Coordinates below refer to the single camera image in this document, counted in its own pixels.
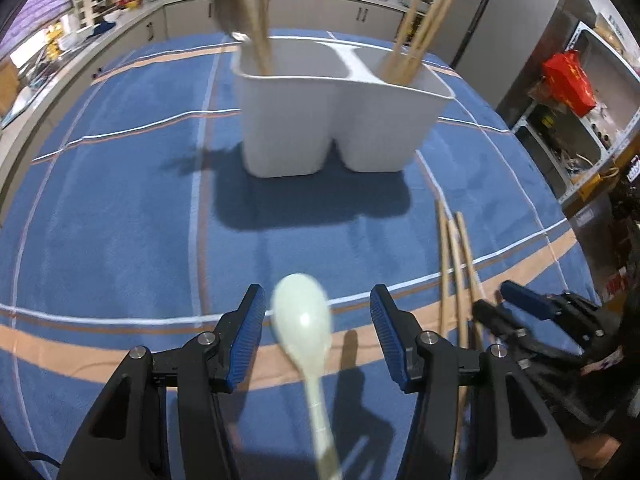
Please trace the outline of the wooden chopstick on table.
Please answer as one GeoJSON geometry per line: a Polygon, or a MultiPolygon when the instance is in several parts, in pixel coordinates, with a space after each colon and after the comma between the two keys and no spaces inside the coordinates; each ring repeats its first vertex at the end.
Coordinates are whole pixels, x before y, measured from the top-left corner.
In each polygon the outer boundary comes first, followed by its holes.
{"type": "Polygon", "coordinates": [[[449,304],[449,240],[448,224],[444,204],[436,200],[437,220],[439,229],[439,266],[440,266],[440,303],[439,328],[440,336],[448,334],[448,304],[449,304]]]}
{"type": "MultiPolygon", "coordinates": [[[[448,237],[450,244],[450,254],[452,259],[452,268],[454,269],[454,287],[456,288],[456,312],[457,312],[457,330],[458,330],[458,345],[462,349],[469,348],[469,329],[468,318],[466,317],[465,304],[463,301],[463,294],[465,291],[461,258],[459,252],[459,245],[457,241],[457,226],[454,218],[448,220],[448,237]]],[[[457,418],[457,444],[460,443],[464,409],[466,403],[466,397],[468,396],[468,388],[460,386],[458,389],[458,418],[457,418]]]]}
{"type": "MultiPolygon", "coordinates": [[[[478,284],[478,279],[474,268],[471,244],[468,231],[466,230],[463,214],[460,211],[457,211],[454,214],[454,218],[456,219],[457,228],[460,235],[466,270],[468,271],[471,304],[475,304],[478,300],[483,299],[484,296],[480,292],[480,285],[478,284]]],[[[482,324],[480,324],[480,322],[477,321],[476,318],[472,318],[472,323],[474,348],[476,350],[482,350],[484,348],[483,326],[482,324]]]]}

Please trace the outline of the white plastic spoon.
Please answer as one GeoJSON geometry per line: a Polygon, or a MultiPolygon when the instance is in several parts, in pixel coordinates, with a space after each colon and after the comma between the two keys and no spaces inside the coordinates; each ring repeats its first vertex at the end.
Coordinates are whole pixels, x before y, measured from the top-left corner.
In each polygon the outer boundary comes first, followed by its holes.
{"type": "Polygon", "coordinates": [[[315,278],[294,273],[273,289],[270,306],[279,344],[303,377],[318,477],[339,479],[342,468],[321,382],[332,346],[328,296],[315,278]]]}

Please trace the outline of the grey refrigerator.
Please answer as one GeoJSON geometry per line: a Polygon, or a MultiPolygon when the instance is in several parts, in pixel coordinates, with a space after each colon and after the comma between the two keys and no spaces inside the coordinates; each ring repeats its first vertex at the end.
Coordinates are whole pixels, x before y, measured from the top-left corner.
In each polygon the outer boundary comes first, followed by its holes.
{"type": "Polygon", "coordinates": [[[512,124],[575,24],[570,0],[454,0],[428,50],[512,124]]]}

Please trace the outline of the chopstick in holder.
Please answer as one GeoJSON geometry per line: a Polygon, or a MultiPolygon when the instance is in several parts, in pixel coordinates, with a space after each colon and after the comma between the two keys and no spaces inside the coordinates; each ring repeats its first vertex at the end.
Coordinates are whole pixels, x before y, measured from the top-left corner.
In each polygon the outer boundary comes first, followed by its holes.
{"type": "Polygon", "coordinates": [[[439,15],[442,14],[446,1],[435,0],[431,5],[430,10],[424,16],[420,27],[413,36],[408,53],[394,67],[392,79],[390,80],[392,84],[408,86],[412,81],[416,72],[416,64],[422,63],[422,58],[427,48],[427,36],[431,29],[435,28],[435,23],[439,15]]]}
{"type": "MultiPolygon", "coordinates": [[[[442,10],[442,14],[439,15],[438,20],[435,23],[435,28],[431,29],[431,32],[427,36],[427,48],[426,48],[426,51],[427,51],[428,47],[431,45],[432,41],[434,40],[437,32],[439,31],[439,27],[442,26],[442,22],[446,18],[447,13],[449,12],[450,6],[452,5],[453,2],[454,2],[454,0],[447,0],[446,1],[446,6],[444,7],[444,10],[442,10]]],[[[416,76],[416,73],[418,72],[419,66],[421,64],[416,64],[416,72],[414,73],[413,78],[416,76]]]]}
{"type": "Polygon", "coordinates": [[[268,0],[259,0],[258,4],[260,32],[262,33],[262,54],[264,55],[264,74],[270,75],[272,69],[271,47],[269,40],[268,0]]]}
{"type": "Polygon", "coordinates": [[[386,58],[381,78],[385,82],[389,82],[390,84],[395,79],[395,72],[397,68],[397,64],[400,60],[401,49],[405,44],[408,33],[410,32],[412,23],[414,18],[416,17],[416,11],[418,10],[418,6],[422,0],[411,0],[409,11],[405,14],[405,17],[402,19],[400,24],[400,29],[398,35],[396,37],[396,41],[394,43],[392,53],[386,58]]]}
{"type": "Polygon", "coordinates": [[[241,14],[248,25],[247,36],[252,40],[257,58],[257,65],[262,76],[270,74],[270,57],[268,44],[260,27],[259,16],[250,0],[240,0],[241,14]]]}

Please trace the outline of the white two-compartment utensil holder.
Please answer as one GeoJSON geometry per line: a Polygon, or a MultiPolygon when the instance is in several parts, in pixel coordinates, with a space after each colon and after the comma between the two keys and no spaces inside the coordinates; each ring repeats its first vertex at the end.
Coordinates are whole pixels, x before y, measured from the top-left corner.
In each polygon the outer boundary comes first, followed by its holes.
{"type": "Polygon", "coordinates": [[[241,153],[256,178],[315,174],[329,151],[360,174],[398,172],[456,95],[430,66],[408,86],[376,72],[390,50],[352,41],[274,37],[263,75],[251,44],[232,58],[241,153]]]}

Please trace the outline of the metal storage shelf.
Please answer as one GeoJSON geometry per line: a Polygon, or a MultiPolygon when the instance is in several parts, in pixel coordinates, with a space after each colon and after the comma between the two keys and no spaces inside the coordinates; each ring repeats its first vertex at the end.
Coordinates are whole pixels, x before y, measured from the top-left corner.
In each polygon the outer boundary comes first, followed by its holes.
{"type": "Polygon", "coordinates": [[[566,47],[577,53],[596,108],[580,117],[531,99],[512,129],[564,208],[613,180],[612,165],[639,132],[639,71],[583,22],[566,47]]]}

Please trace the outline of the blue plaid tablecloth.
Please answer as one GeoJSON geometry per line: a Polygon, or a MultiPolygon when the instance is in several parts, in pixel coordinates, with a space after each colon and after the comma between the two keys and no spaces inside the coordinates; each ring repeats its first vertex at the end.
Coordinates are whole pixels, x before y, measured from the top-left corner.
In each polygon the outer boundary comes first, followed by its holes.
{"type": "Polygon", "coordinates": [[[126,352],[176,348],[250,284],[314,276],[333,311],[323,389],[344,477],[395,477],[413,398],[392,382],[371,288],[436,327],[435,202],[463,214],[486,295],[505,280],[594,298],[582,248],[526,149],[434,55],[454,100],[399,174],[330,156],[262,180],[241,157],[242,107],[218,34],[115,58],[36,151],[1,230],[1,416],[62,460],[126,352]]]}

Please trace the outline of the red plastic bag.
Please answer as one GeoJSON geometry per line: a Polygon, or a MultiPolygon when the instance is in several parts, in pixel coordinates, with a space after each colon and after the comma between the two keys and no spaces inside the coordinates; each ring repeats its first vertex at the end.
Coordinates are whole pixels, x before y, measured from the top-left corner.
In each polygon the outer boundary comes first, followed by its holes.
{"type": "Polygon", "coordinates": [[[597,100],[577,50],[552,55],[542,63],[542,74],[552,99],[565,104],[578,117],[596,107],[597,100]]]}

